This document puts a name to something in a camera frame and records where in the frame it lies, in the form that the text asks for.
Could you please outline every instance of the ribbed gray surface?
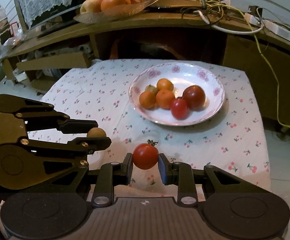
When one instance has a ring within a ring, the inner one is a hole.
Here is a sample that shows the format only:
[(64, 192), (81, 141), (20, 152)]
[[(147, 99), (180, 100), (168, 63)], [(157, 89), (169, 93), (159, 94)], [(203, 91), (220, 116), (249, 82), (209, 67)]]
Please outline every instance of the ribbed gray surface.
[(119, 198), (95, 209), (77, 231), (58, 240), (228, 240), (212, 231), (193, 208), (172, 198)]

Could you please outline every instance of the cherry tomato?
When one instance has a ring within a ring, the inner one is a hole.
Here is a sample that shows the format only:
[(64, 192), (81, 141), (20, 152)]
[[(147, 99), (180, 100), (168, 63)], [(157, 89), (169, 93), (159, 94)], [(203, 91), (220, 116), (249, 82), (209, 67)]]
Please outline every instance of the cherry tomato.
[(182, 98), (186, 101), (189, 109), (200, 110), (205, 103), (206, 96), (204, 90), (195, 85), (186, 88)]
[(142, 143), (133, 151), (132, 160), (137, 168), (148, 170), (158, 162), (158, 150), (148, 143)]
[(184, 119), (184, 118), (186, 118), (186, 116), (188, 114), (188, 108), (187, 108), (186, 101), (184, 99), (182, 99), (182, 98), (176, 98), (172, 102), (171, 112), (172, 112), (172, 115), (176, 119)]

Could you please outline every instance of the white cable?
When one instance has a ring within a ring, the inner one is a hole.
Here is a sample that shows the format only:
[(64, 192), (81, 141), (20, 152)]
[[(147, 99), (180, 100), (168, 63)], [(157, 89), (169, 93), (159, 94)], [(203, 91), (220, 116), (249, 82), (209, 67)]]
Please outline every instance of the white cable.
[[(205, 15), (202, 13), (202, 11), (197, 10), (197, 11), (194, 11), (193, 13), (198, 13), (206, 24), (210, 24), (209, 20), (205, 17)], [(264, 28), (264, 25), (261, 25), (261, 27), (259, 29), (254, 30), (254, 31), (250, 31), (250, 32), (232, 31), (232, 30), (224, 29), (224, 28), (219, 27), (217, 25), (212, 25), (212, 28), (214, 28), (215, 30), (221, 31), (221, 32), (228, 33), (228, 34), (250, 35), (250, 34), (255, 34), (255, 33), (260, 32)]]

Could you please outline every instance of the small orange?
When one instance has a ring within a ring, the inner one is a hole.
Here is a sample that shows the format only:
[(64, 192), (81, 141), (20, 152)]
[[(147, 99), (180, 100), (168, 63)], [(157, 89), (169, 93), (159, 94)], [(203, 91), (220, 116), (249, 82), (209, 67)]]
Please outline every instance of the small orange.
[(158, 106), (166, 110), (169, 110), (171, 108), (174, 99), (174, 93), (167, 89), (160, 90), (156, 95), (156, 102)]
[(140, 104), (145, 109), (152, 109), (156, 103), (155, 94), (150, 91), (145, 91), (140, 94)]
[(161, 78), (160, 80), (158, 80), (156, 87), (158, 90), (169, 90), (169, 91), (173, 91), (174, 89), (174, 85), (172, 82), (170, 82), (168, 79), (166, 78)]

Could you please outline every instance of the tablecloth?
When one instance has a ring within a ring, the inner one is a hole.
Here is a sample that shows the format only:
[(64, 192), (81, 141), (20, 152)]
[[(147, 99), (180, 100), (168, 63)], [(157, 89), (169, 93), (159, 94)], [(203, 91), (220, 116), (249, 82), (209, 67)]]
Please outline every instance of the tablecloth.
[[(105, 151), (88, 156), (90, 169), (108, 162), (122, 162), (126, 153), (148, 139), (158, 141), (168, 159), (189, 163), (194, 169), (215, 165), (264, 189), (270, 190), (270, 167), (260, 112), (243, 71), (203, 62), (188, 61), (212, 71), (224, 84), (226, 100), (210, 120), (187, 127), (167, 127), (143, 118), (131, 106), (128, 88), (144, 69), (166, 60), (122, 59), (101, 61), (88, 69), (72, 69), (42, 101), (73, 119), (96, 120), (112, 140)], [(57, 130), (34, 131), (29, 138), (67, 143), (85, 134)], [(203, 194), (197, 186), (198, 197)], [(176, 186), (164, 186), (157, 165), (143, 171), (134, 167), (131, 184), (115, 187), (116, 196), (176, 196)]]

